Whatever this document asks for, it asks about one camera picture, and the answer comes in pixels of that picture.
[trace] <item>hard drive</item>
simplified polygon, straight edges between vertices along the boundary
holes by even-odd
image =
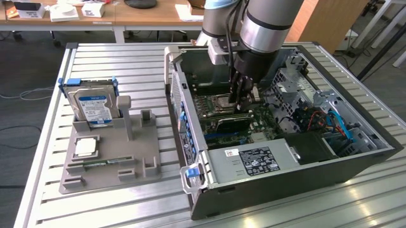
[[[90,127],[113,125],[113,119],[119,118],[117,107],[118,81],[68,79],[60,89],[70,101],[76,121],[87,121]]]

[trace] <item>wooden desk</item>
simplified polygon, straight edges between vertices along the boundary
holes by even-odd
[[[6,24],[7,19],[6,19],[6,7],[3,2],[0,2],[0,24]]]
[[[56,0],[32,0],[47,5],[56,4]],[[82,7],[78,7],[81,20],[51,22],[50,12],[42,19],[6,19],[6,9],[14,4],[7,2],[0,6],[0,31],[114,31],[117,43],[125,43],[126,30],[201,30],[202,22],[183,22],[175,10],[175,4],[183,0],[158,0],[153,9],[134,9],[123,0],[118,4],[109,4],[102,18],[85,17]]]
[[[185,0],[158,0],[158,5],[151,9],[135,9],[126,5],[125,0],[118,0],[115,6],[117,25],[147,26],[202,26],[202,22],[185,22],[179,19],[175,4],[185,4]]]
[[[34,0],[34,2],[43,3],[46,5],[55,5],[56,0]],[[14,3],[7,1],[6,2],[6,9],[14,7]],[[78,14],[81,20],[71,20],[71,21],[60,21],[60,22],[51,22],[50,12],[46,11],[44,18],[40,19],[28,19],[20,18],[19,16],[11,19],[7,19],[7,23],[11,25],[58,25],[58,26],[67,26],[67,25],[93,25],[101,26],[98,23],[105,23],[113,25],[115,22],[115,6],[113,4],[107,4],[105,7],[105,14],[102,18],[93,18],[85,17],[82,14],[82,6],[76,7]]]

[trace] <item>white cable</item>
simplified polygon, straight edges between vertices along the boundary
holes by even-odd
[[[38,89],[34,89],[34,90],[24,91],[23,93],[20,93],[19,96],[3,96],[0,94],[0,97],[4,98],[4,99],[20,98],[24,101],[38,101],[38,100],[48,99],[48,98],[51,98],[51,96],[46,96],[46,97],[40,97],[40,98],[24,98],[24,96],[27,96],[28,94],[31,94],[34,92],[44,91],[44,90],[54,90],[54,87],[38,88]]]

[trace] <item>gray floor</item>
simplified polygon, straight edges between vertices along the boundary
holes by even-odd
[[[361,33],[370,19],[372,15],[358,19],[354,25],[354,30],[358,33]],[[143,31],[135,34],[137,36],[129,40],[129,42],[154,42],[155,34],[155,32]],[[198,34],[198,32],[190,33],[190,38],[197,38]],[[24,41],[20,43],[16,43],[11,37],[6,41],[0,41],[0,93],[6,95],[16,95],[28,89],[48,87],[55,84],[63,58],[64,49],[54,47],[48,32],[23,32],[22,35]],[[162,42],[169,42],[171,40],[171,33],[162,32],[161,37]],[[113,32],[105,31],[91,33],[56,32],[56,38],[63,44],[67,42],[106,43],[115,41]],[[175,41],[182,41],[179,34],[175,34]],[[406,37],[404,36],[381,62],[384,62],[405,44]],[[377,50],[370,49],[373,56],[376,56],[380,48]],[[406,119],[406,103],[404,102],[406,100],[406,91],[404,89],[406,87],[406,63],[402,64],[401,68],[392,66],[392,63],[400,55],[401,54],[377,71],[374,76],[366,81],[366,85],[397,114]],[[364,55],[357,60],[352,67],[356,74],[361,72],[372,58],[373,57]],[[346,57],[346,59],[349,64],[352,64],[354,59],[349,57]],[[47,94],[50,94],[50,92],[39,93],[34,96],[40,97]],[[43,101],[23,101],[20,99],[7,100],[0,98],[0,128],[27,124],[42,127],[48,103],[48,99]],[[39,133],[34,129],[12,129],[0,132],[0,143],[8,145],[31,145],[38,139]],[[18,150],[0,146],[2,186],[26,184],[34,154],[35,148]],[[0,188],[2,228],[14,226],[22,195],[23,189]]]

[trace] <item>blue hard drive label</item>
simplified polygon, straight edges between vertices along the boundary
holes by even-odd
[[[87,121],[93,124],[106,124],[113,121],[110,108],[106,107],[106,96],[82,96],[79,102]]]

